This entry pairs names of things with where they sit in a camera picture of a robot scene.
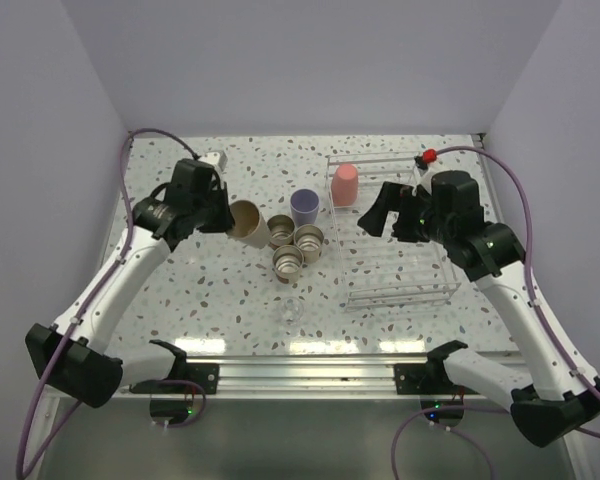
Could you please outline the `red plastic cup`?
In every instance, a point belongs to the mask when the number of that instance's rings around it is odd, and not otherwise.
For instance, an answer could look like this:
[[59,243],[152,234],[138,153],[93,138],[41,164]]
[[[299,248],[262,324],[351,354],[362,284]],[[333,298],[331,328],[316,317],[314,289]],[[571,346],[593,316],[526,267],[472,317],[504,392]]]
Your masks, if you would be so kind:
[[348,207],[358,195],[358,170],[350,163],[340,165],[331,181],[331,195],[335,206]]

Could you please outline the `white wire dish rack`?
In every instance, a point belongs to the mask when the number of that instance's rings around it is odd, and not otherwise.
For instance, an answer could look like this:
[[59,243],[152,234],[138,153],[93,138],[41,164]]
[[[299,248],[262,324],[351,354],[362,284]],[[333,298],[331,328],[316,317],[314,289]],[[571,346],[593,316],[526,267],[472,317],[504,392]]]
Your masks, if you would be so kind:
[[[402,243],[392,236],[398,213],[388,213],[383,233],[371,237],[357,222],[378,197],[384,183],[414,185],[420,172],[413,152],[338,154],[327,157],[326,189],[338,248],[345,308],[409,307],[423,310],[445,304],[458,291],[461,280],[434,243]],[[336,172],[343,165],[358,172],[356,199],[346,205],[334,196]]]

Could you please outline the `beige plastic cup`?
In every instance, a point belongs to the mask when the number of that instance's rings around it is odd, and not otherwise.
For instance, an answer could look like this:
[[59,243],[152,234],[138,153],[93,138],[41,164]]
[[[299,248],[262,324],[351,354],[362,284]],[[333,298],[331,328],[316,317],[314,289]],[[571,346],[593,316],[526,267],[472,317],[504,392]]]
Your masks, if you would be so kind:
[[230,205],[234,220],[227,232],[229,238],[250,247],[263,249],[269,244],[270,230],[259,208],[248,200],[238,200]]

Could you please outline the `metal cup front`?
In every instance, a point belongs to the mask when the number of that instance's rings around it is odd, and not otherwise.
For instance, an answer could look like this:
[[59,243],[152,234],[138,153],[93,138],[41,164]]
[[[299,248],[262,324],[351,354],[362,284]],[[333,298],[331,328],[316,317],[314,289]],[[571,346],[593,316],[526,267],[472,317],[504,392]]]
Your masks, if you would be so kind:
[[294,245],[278,247],[272,257],[275,275],[286,282],[296,282],[302,272],[304,256]]

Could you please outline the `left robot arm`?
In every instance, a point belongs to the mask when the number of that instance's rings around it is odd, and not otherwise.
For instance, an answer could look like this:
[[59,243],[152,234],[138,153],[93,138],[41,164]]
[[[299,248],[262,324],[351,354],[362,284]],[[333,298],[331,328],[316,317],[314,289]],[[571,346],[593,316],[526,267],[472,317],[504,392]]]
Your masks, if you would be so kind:
[[131,209],[114,251],[74,304],[50,326],[31,327],[25,345],[44,384],[92,408],[129,384],[154,381],[169,393],[185,386],[185,354],[166,342],[157,344],[158,353],[128,362],[106,350],[143,284],[182,241],[233,228],[226,164],[222,151],[178,161],[170,181]]

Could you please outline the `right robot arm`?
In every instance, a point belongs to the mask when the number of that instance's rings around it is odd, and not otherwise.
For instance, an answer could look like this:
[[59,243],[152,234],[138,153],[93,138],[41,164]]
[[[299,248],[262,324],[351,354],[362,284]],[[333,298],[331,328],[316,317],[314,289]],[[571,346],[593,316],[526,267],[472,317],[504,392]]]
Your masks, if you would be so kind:
[[431,389],[467,387],[512,416],[521,434],[545,447],[600,414],[600,374],[578,352],[525,270],[526,253],[503,223],[485,220],[478,183],[443,171],[417,186],[386,182],[358,225],[382,235],[389,214],[400,242],[436,242],[489,300],[518,346],[525,374],[488,360],[461,341],[427,355]]

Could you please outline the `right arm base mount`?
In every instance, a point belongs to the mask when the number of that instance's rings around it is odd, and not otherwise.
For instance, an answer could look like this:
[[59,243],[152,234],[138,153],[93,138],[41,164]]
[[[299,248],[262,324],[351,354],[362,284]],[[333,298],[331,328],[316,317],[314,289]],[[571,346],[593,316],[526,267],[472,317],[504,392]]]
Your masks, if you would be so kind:
[[460,424],[464,411],[444,410],[444,407],[462,406],[464,387],[436,379],[424,363],[397,363],[393,372],[396,393],[417,397],[427,421],[448,427]]

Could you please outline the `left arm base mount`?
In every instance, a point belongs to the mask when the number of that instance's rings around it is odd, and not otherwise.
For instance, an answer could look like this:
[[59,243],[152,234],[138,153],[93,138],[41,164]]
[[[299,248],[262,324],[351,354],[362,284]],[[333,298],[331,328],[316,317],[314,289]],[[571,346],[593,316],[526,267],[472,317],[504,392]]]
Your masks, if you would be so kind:
[[186,363],[179,373],[133,384],[129,392],[149,396],[149,414],[156,425],[165,430],[183,428],[201,419],[219,379],[217,363]]

